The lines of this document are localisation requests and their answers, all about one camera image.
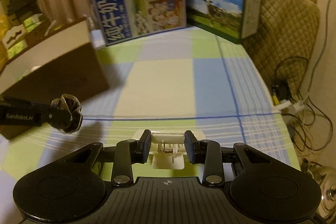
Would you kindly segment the white plastic clip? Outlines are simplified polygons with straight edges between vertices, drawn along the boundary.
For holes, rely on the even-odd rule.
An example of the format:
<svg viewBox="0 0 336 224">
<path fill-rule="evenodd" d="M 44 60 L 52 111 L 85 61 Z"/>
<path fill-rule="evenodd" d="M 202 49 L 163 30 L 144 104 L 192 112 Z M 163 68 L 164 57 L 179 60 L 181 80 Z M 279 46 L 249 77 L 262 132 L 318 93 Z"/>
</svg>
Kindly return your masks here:
<svg viewBox="0 0 336 224">
<path fill-rule="evenodd" d="M 182 170 L 187 152 L 185 133 L 177 130 L 151 131 L 149 161 L 154 169 Z"/>
</svg>

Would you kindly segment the brown cardboard storage box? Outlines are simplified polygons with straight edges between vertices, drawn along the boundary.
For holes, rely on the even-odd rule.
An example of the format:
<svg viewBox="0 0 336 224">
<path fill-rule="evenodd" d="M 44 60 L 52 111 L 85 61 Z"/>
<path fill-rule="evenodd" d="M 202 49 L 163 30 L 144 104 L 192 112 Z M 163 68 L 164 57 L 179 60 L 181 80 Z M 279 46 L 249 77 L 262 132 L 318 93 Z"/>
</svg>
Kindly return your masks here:
<svg viewBox="0 0 336 224">
<path fill-rule="evenodd" d="M 92 44 L 88 22 L 82 19 L 38 42 L 6 65 L 1 73 L 1 99 L 51 106 L 62 94 L 80 104 L 109 87 Z M 31 127 L 1 125 L 10 140 Z"/>
</svg>

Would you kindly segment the cardboard box with tissues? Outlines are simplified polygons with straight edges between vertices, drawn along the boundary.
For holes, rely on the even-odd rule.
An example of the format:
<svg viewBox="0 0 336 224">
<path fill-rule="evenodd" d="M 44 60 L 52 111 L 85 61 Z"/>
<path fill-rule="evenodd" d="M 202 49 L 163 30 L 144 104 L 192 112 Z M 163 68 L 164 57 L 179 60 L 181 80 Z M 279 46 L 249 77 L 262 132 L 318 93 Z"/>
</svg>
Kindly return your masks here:
<svg viewBox="0 0 336 224">
<path fill-rule="evenodd" d="M 42 38 L 50 26 L 50 21 L 42 14 L 34 14 L 22 24 L 9 29 L 6 20 L 1 20 L 1 43 L 5 48 L 7 59 L 27 49 L 35 40 Z"/>
</svg>

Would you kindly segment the white power strip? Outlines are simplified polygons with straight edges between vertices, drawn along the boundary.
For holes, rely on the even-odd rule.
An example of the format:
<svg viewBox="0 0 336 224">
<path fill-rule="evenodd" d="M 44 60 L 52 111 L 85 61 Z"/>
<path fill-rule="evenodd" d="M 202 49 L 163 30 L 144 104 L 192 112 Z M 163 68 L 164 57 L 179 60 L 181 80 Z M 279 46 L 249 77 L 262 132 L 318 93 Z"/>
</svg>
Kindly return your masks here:
<svg viewBox="0 0 336 224">
<path fill-rule="evenodd" d="M 275 108 L 279 111 L 287 111 L 288 113 L 296 114 L 305 109 L 303 101 L 291 102 L 290 100 L 282 100 Z"/>
</svg>

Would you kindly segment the black folded rack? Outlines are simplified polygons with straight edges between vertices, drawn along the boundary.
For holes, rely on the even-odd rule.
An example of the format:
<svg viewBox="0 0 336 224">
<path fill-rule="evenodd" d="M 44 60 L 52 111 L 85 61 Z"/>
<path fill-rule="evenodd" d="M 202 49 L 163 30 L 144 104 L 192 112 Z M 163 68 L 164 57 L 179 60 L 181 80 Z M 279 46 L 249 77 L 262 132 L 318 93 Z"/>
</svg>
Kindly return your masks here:
<svg viewBox="0 0 336 224">
<path fill-rule="evenodd" d="M 11 27 L 18 26 L 34 14 L 41 13 L 37 0 L 1 0 Z"/>
</svg>

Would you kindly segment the steel pot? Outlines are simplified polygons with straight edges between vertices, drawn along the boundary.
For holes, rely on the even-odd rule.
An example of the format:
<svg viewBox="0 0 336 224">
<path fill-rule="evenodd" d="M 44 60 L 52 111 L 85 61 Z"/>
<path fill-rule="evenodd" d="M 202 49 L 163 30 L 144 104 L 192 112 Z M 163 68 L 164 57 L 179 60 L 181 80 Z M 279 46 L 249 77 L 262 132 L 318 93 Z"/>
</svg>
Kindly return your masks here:
<svg viewBox="0 0 336 224">
<path fill-rule="evenodd" d="M 317 213 L 326 223 L 335 223 L 335 169 L 303 158 L 301 170 L 313 178 L 321 189 L 322 197 Z"/>
</svg>

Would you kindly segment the quilted beige chair back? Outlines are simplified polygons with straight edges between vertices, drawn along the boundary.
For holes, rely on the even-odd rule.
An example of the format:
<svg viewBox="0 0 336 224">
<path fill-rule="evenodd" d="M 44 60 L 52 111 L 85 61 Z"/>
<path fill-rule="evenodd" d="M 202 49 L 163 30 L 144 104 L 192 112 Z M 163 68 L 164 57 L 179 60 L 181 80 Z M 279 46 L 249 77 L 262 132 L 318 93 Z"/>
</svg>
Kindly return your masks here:
<svg viewBox="0 0 336 224">
<path fill-rule="evenodd" d="M 310 0 L 262 0 L 257 33 L 244 40 L 266 86 L 286 81 L 298 93 L 314 49 L 320 10 Z"/>
</svg>

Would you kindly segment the blue milk carton box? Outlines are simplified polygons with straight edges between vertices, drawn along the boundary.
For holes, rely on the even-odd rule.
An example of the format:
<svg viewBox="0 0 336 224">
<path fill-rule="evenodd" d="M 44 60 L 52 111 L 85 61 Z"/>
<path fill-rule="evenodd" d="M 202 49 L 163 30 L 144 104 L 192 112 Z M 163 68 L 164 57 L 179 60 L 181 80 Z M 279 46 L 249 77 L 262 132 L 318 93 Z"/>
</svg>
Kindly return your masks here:
<svg viewBox="0 0 336 224">
<path fill-rule="evenodd" d="M 91 0 L 106 46 L 185 28 L 186 0 Z"/>
</svg>

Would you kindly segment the cow picture milk box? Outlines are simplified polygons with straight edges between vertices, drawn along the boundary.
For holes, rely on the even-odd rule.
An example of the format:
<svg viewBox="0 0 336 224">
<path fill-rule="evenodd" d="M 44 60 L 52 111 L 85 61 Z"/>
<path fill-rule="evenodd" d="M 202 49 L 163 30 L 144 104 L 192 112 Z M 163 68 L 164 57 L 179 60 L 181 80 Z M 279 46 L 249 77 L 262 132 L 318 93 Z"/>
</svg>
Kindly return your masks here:
<svg viewBox="0 0 336 224">
<path fill-rule="evenodd" d="M 186 0 L 190 25 L 233 43 L 257 33 L 262 0 Z"/>
</svg>

